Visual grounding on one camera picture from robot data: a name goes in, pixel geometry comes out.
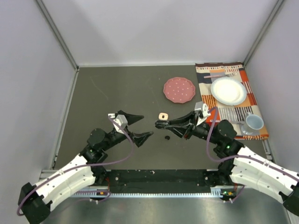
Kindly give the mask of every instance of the placemat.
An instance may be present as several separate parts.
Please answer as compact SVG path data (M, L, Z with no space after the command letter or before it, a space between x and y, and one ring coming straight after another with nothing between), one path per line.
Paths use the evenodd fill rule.
M197 80L199 83L199 90L201 98L204 103L208 105L209 108L217 106L219 113L217 116L216 123L219 123L221 120L229 120L234 129L237 132L238 139L244 140L264 140L269 137L266 126L261 130L257 131L256 135L244 135L241 132L241 126L245 123L245 114L250 112L262 117L260 110L258 108L256 98L251 90L246 71L241 62L236 63L203 63L195 64ZM236 72L232 78L240 81L247 91L247 97L243 103L236 106L228 106L217 101L211 93L212 82L216 78L204 78L204 76L216 76L224 75L228 73ZM215 112L211 113L211 116L206 120L207 123L211 124L214 118Z

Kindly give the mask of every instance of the wall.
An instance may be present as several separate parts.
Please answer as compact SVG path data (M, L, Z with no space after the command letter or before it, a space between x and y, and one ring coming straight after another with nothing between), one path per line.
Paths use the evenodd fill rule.
M288 0L247 66L276 161L299 172L299 1Z
M74 70L33 0L0 1L0 223L49 165Z
M274 0L43 0L79 65L243 61Z

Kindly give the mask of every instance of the silverware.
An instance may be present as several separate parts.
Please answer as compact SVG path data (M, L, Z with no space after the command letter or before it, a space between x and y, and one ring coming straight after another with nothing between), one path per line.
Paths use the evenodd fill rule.
M236 74L237 74L236 72L232 72L232 73L228 73L228 74L224 74L224 75L204 76L204 78L232 77L232 76L235 76Z

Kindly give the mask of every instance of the pink plate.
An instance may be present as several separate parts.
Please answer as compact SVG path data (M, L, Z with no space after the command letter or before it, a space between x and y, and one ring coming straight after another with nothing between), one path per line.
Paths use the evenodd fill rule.
M163 92L173 103L183 104L195 96L195 86L186 78L175 77L164 84Z

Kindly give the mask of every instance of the purple cable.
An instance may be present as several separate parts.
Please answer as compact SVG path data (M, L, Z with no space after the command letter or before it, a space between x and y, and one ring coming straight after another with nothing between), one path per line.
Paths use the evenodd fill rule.
M84 164L84 165L79 165L79 166L76 166L76 167L72 167L70 169L67 169L67 170L64 170L64 173L67 173L67 172L70 172L74 169L78 169L78 168L82 168L82 167L97 167L97 166L105 166L105 165L112 165L112 164L116 164L116 163L119 163L119 162L123 162L125 160L127 160L132 154L133 154L133 151L134 151L134 143L133 141L131 140L130 136L126 133L126 131L121 127L119 126L113 119L111 119L109 116L108 116L108 119L114 124L116 125L123 133L124 135L127 137L127 139L129 140L129 142L131 143L131 152L130 154L121 159L121 160L118 160L118 161L113 161L113 162L104 162L104 163L95 163L95 164ZM17 209L17 215L18 216L23 216L24 214L21 214L20 213L20 210L22 208L22 206L24 205L25 201L34 193L36 192L38 189L40 189L42 186L44 186L45 184L49 183L50 181L54 180L55 178L59 177L60 174L56 174L55 176L49 178L48 180L46 180L45 182L43 182L41 185L38 185L37 187L35 187L31 192L29 192L29 194L27 194L24 199L21 201L20 205L18 206L18 209Z
M216 160L213 157L211 157L210 152L209 152L209 143L210 143L212 132L213 132L213 129L214 129L214 126L215 126L215 123L216 123L216 119L217 119L217 115L218 115L218 107L216 107L216 106L213 107L211 110L209 110L209 113L212 112L213 110L216 110L216 111L215 111L215 115L214 115L210 130L209 130L209 133L208 133L207 138L206 138L206 154L209 157L209 159L214 161L214 162L224 162L226 160L230 160L230 159L234 159L234 158L244 158L244 159L253 160L253 161L258 162L258 163L263 165L263 162L259 161L258 159L253 158L253 157L249 157L249 156L245 156L245 155L231 155L231 156L222 158L220 160ZM269 165L268 167L275 170L275 171L278 171L278 172L280 172L280 173L282 173L282 174L284 174L284 175L286 175L290 178L292 178L293 180L295 180L297 182L299 182L298 178L296 178L295 176L293 176L293 175L291 175L291 174L289 174L289 173L287 173L287 172L285 172L281 169L278 169L277 167L274 167L274 166L271 166L271 165ZM242 189L240 190L238 195L232 200L233 202L239 197L240 193L243 192L244 188L245 188L245 186L242 187Z
M108 196L105 197L104 199L100 200L100 202L104 202L104 201L106 201L106 200L111 196L111 192L108 191L108 190L91 190L91 191L88 191L88 190L81 190L81 191L77 191L77 193L86 193L86 192L88 192L88 193L101 193L101 192L103 192L103 193L108 193ZM64 212L64 211L67 210L69 207L73 206L74 204L77 204L78 202L82 202L82 201L90 201L90 200L94 201L93 199L90 199L90 198L81 198L81 199L78 199L78 200L76 200L75 202L73 202L73 203L67 205L66 207L64 207L64 208L63 208L60 212L58 212L58 214L56 214L55 216L49 216L49 219L57 218L58 216L60 216L60 214L61 214L62 212Z

